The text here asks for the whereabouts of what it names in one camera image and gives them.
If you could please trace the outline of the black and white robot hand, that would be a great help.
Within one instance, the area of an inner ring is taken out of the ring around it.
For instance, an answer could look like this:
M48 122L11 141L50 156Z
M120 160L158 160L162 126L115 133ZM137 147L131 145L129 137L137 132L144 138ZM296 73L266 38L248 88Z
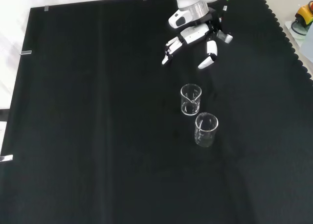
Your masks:
M221 31L221 19L216 10L208 12L195 26L182 30L176 37L169 40L165 45L165 55L161 62L164 66L170 62L176 53L184 46L206 40L206 58L198 65L198 69L205 69L216 61L218 48L214 39Z

